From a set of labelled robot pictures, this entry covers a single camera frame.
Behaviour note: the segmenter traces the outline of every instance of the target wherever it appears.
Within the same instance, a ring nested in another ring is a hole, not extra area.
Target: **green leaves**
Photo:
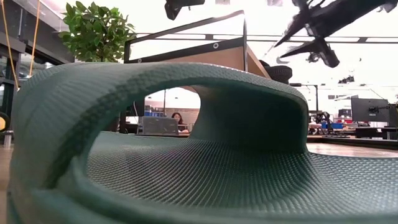
[[[85,12],[87,10],[86,6],[84,6],[80,1],[76,1],[76,7],[80,12]]]
[[[84,62],[118,62],[123,58],[124,43],[136,38],[134,26],[127,23],[118,8],[88,7],[80,1],[76,6],[66,5],[64,23],[69,32],[59,33],[70,52]]]
[[[70,17],[73,17],[75,15],[75,11],[71,7],[71,5],[69,5],[69,3],[67,3],[67,12],[68,12],[68,16],[70,16]]]
[[[100,37],[95,37],[94,39],[94,45],[98,46],[98,44],[100,44],[101,38]]]
[[[68,31],[62,31],[58,34],[59,37],[63,37],[64,35],[70,35],[70,33]]]
[[[101,31],[102,31],[102,25],[101,25],[101,23],[100,23],[98,20],[96,20],[96,21],[94,22],[93,28],[94,28],[94,30],[95,30],[96,32],[101,32]]]

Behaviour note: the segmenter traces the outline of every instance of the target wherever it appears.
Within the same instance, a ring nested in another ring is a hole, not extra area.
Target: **wooden floor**
[[[310,152],[357,157],[398,157],[398,151],[373,149],[366,147],[340,146],[335,144],[307,144]],[[6,222],[6,188],[9,180],[9,163],[12,148],[0,146],[0,224]]]

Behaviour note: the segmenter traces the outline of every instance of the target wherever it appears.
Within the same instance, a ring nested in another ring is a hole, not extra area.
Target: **black equipment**
[[[389,122],[387,100],[351,98],[353,121]]]
[[[390,121],[388,125],[389,127],[398,128],[398,105],[390,104],[389,106]]]
[[[132,105],[127,107],[126,116],[144,116],[145,114],[144,110],[145,110],[145,98],[132,102]]]
[[[349,76],[349,77],[347,77],[347,78],[344,78],[344,79],[342,79],[342,80],[339,80],[338,81],[338,84],[347,84],[347,83],[350,83],[350,82],[355,82],[355,78],[354,78],[354,76]]]
[[[178,135],[178,123],[174,118],[145,116],[142,133],[148,135]]]
[[[307,30],[309,36],[314,37],[314,40],[292,48],[280,58],[308,52],[310,53],[307,59],[309,62],[316,62],[321,58],[325,65],[331,68],[336,67],[340,61],[326,43],[326,37],[379,6],[382,6],[386,12],[390,12],[397,6],[398,2],[398,0],[336,0],[325,7],[321,7],[325,0],[321,0],[315,6],[308,5],[308,2],[311,3],[312,0],[292,1],[295,6],[300,8],[300,12],[293,17],[288,29],[274,47],[289,40],[303,28]]]
[[[205,0],[166,0],[164,9],[166,10],[167,18],[175,20],[182,7],[197,6],[204,3]]]
[[[333,127],[331,126],[331,122],[330,122],[330,114],[328,112],[326,112],[326,111],[317,112],[317,115],[315,117],[315,122],[317,124],[321,124],[322,121],[326,121],[326,127],[327,127],[328,131],[333,132]]]
[[[340,110],[338,110],[338,116],[339,116],[339,118],[341,118],[342,116],[351,117],[352,116],[351,110],[350,109],[340,109]]]

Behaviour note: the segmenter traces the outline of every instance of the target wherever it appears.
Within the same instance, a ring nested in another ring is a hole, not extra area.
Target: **person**
[[[189,131],[187,130],[186,125],[183,123],[183,119],[180,113],[175,112],[172,115],[172,118],[177,120],[178,123],[178,131],[181,133],[188,133]]]

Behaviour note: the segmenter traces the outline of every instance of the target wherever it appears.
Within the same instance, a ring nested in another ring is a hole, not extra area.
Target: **table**
[[[150,136],[150,137],[169,137],[169,138],[187,138],[190,133],[177,134],[137,134],[137,136]]]
[[[355,129],[356,138],[383,138],[396,139],[391,133],[396,133],[397,128],[359,127]]]

